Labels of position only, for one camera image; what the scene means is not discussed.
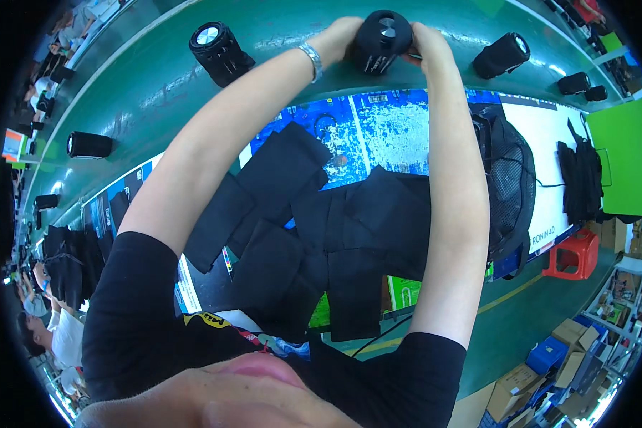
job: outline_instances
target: metal watch band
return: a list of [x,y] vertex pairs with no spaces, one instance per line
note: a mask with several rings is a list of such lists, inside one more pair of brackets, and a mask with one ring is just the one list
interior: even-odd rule
[[321,67],[321,57],[315,48],[311,47],[307,42],[302,43],[298,46],[302,51],[309,56],[311,63],[314,64],[314,80],[312,83],[315,83],[321,78],[323,73],[323,68]]

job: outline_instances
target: red plastic stool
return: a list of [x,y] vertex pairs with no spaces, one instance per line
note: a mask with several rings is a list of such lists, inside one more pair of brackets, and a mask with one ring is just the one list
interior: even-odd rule
[[[561,262],[568,266],[577,266],[574,273],[561,272],[556,269],[556,253],[559,249],[571,251],[574,254],[566,253]],[[542,276],[563,279],[587,279],[597,266],[597,255],[599,253],[599,236],[588,229],[581,229],[573,236],[554,246],[549,252],[549,269],[542,270]]]

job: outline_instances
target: black cable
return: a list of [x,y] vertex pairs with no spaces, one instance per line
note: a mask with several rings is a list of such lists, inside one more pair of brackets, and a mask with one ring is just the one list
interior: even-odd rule
[[511,160],[511,161],[513,161],[513,162],[517,162],[517,163],[521,166],[521,168],[523,168],[523,170],[524,170],[526,173],[528,173],[532,178],[534,178],[534,179],[535,179],[535,181],[536,181],[536,182],[538,182],[538,183],[539,183],[539,186],[540,186],[540,187],[544,187],[544,188],[552,188],[552,187],[561,187],[561,186],[563,186],[563,185],[566,185],[566,183],[561,183],[561,184],[549,184],[549,185],[544,185],[544,184],[542,184],[542,182],[541,182],[541,181],[539,181],[539,178],[538,178],[534,173],[531,173],[531,172],[528,170],[528,168],[526,168],[526,166],[525,166],[525,165],[523,165],[523,162],[521,162],[519,159],[505,158],[504,156],[501,156],[501,157],[499,157],[499,158],[489,158],[489,159],[483,159],[483,160],[491,160],[491,161],[493,161],[493,162],[494,162],[494,161],[499,160],[499,159],[501,159],[501,160]]
[[410,320],[412,316],[413,316],[413,315],[409,315],[407,318],[403,319],[402,321],[400,321],[400,322],[398,322],[397,324],[393,325],[393,326],[392,326],[392,327],[390,327],[389,329],[385,330],[383,333],[379,334],[379,335],[378,335],[378,336],[376,336],[375,338],[372,338],[372,339],[371,339],[371,340],[369,340],[367,343],[363,344],[359,349],[357,349],[357,350],[355,351],[355,353],[354,353],[354,354],[352,354],[352,358],[356,357],[356,356],[357,356],[357,354],[358,354],[358,353],[360,353],[360,352],[362,352],[362,351],[364,350],[364,348],[365,348],[365,347],[367,347],[368,345],[371,345],[373,342],[375,342],[376,340],[378,340],[378,339],[382,338],[383,336],[385,336],[386,334],[388,334],[390,331],[395,330],[397,327],[401,326],[405,321]]

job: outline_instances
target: speaker top cap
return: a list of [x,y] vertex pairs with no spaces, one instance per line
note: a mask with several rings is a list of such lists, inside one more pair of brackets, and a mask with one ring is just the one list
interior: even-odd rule
[[378,21],[379,24],[383,26],[381,29],[381,34],[383,34],[385,37],[390,37],[394,38],[395,36],[395,20],[392,18],[381,18],[380,21]]
[[207,27],[197,35],[199,45],[208,45],[219,35],[219,29],[216,27]]
[[526,47],[526,43],[521,39],[520,37],[516,36],[516,45],[521,48],[524,54],[528,53],[528,48]]

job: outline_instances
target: yellow logo print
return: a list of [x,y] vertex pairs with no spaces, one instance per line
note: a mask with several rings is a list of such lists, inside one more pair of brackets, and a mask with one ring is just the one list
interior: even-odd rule
[[185,323],[185,325],[188,325],[190,320],[192,320],[195,316],[202,318],[202,321],[204,321],[205,324],[211,325],[212,327],[216,327],[218,329],[223,329],[224,327],[228,327],[231,325],[230,322],[224,320],[220,316],[216,316],[208,312],[198,312],[192,315],[183,314],[183,322]]

